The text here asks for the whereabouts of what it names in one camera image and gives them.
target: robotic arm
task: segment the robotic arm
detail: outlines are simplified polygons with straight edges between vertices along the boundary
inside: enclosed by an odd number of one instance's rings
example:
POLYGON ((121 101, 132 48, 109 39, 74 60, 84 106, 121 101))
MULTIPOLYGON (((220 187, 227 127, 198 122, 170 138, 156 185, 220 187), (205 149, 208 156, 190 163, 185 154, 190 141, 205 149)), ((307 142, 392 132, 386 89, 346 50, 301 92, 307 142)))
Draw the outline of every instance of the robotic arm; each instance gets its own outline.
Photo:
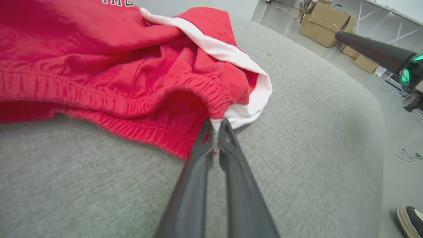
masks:
POLYGON ((402 49, 344 31, 336 39, 360 54, 401 76, 401 84, 409 95, 404 98, 404 108, 412 112, 423 108, 423 54, 402 49))

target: white fabric trim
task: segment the white fabric trim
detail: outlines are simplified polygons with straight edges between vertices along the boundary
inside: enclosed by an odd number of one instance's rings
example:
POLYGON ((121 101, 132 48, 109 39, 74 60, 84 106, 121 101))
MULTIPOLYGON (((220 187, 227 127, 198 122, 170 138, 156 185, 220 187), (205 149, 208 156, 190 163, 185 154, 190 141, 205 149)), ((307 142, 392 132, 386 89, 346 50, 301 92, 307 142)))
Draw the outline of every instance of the white fabric trim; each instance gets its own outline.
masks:
MULTIPOLYGON (((230 62, 240 68, 258 73, 257 85, 250 94, 249 103, 247 105, 231 105, 226 111, 225 117, 231 123, 232 128, 236 129, 255 121, 260 116, 272 94, 272 84, 270 83, 269 75, 252 61, 246 53, 233 45, 204 35, 194 24, 185 19, 153 15, 145 8, 140 10, 143 17, 151 23, 181 29, 198 47, 213 58, 223 62, 230 62)), ((215 120, 213 125, 220 125, 218 123, 220 121, 215 120)))

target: red fabric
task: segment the red fabric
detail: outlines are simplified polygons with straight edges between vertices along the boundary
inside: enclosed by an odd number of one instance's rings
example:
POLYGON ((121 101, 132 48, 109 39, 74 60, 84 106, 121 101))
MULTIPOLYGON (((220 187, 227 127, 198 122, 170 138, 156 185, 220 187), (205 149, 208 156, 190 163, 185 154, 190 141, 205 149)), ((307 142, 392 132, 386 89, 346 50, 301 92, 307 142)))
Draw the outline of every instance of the red fabric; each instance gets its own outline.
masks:
MULTIPOLYGON (((186 159, 207 117, 248 103, 257 74, 215 60, 177 28, 146 23, 130 1, 103 1, 2 3, 0 122, 63 113, 186 159)), ((236 46, 226 12, 179 17, 236 46)))

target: sneaker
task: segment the sneaker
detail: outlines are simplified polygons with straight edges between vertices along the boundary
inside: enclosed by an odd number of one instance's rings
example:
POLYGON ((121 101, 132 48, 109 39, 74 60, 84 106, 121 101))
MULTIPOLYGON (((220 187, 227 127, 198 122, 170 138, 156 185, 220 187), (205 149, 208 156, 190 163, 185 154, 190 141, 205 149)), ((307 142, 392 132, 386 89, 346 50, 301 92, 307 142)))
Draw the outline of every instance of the sneaker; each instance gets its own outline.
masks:
POLYGON ((410 206, 400 206, 396 213, 405 237, 423 238, 423 213, 410 206))

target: glossy floor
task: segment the glossy floor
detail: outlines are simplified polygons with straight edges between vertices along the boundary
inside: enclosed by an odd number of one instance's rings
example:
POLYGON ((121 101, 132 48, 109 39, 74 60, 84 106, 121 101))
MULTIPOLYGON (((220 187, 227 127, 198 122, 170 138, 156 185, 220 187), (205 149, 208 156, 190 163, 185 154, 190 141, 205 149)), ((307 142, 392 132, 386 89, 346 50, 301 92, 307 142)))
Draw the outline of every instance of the glossy floor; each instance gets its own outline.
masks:
POLYGON ((297 16, 298 10, 294 8, 276 8, 260 2, 252 20, 279 32, 343 70, 378 99, 386 124, 385 163, 381 164, 384 166, 384 196, 379 237, 402 238, 394 217, 395 208, 410 205, 423 210, 423 161, 406 162, 393 152, 401 154, 404 148, 410 154, 418 152, 423 155, 422 120, 414 113, 406 112, 401 99, 386 90, 375 75, 354 65, 353 58, 342 54, 336 47, 326 48, 301 35, 302 25, 297 16))

